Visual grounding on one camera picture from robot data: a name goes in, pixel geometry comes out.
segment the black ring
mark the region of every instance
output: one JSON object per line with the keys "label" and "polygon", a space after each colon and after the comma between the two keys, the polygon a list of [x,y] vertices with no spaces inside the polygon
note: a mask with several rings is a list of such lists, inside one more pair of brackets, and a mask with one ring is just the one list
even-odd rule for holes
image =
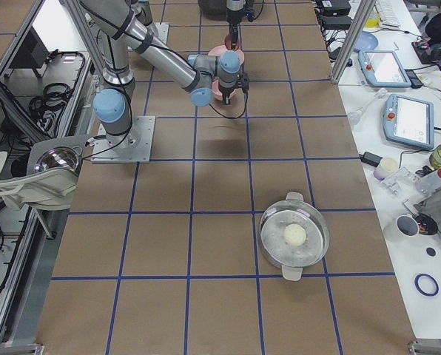
{"label": "black ring", "polygon": [[[433,293],[428,293],[423,291],[423,289],[420,287],[420,278],[421,277],[427,277],[428,279],[430,279],[434,286],[436,287],[436,291],[434,291]],[[414,278],[414,287],[416,287],[416,289],[418,290],[418,292],[420,292],[423,296],[427,296],[427,297],[433,297],[436,296],[437,293],[440,291],[440,286],[437,284],[437,281],[434,277],[432,277],[430,274],[418,274],[415,278]]]}

